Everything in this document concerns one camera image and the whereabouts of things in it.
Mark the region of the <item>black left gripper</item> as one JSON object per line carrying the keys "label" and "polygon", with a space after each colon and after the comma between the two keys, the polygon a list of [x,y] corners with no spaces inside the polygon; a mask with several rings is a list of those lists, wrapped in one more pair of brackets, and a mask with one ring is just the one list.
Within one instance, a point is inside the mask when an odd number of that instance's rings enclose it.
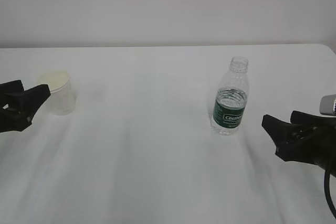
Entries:
{"label": "black left gripper", "polygon": [[1,133],[23,131],[50,97],[47,84],[24,90],[20,80],[1,84]]}

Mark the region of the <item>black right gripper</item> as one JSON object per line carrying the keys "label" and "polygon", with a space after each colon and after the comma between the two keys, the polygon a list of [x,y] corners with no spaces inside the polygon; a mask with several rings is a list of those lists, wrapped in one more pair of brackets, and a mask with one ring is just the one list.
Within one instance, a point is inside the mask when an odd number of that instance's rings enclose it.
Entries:
{"label": "black right gripper", "polygon": [[[275,154],[280,159],[314,163],[326,170],[333,158],[330,173],[335,177],[335,117],[292,111],[289,123],[266,114],[261,125],[274,142]],[[316,128],[325,130],[317,140]]]}

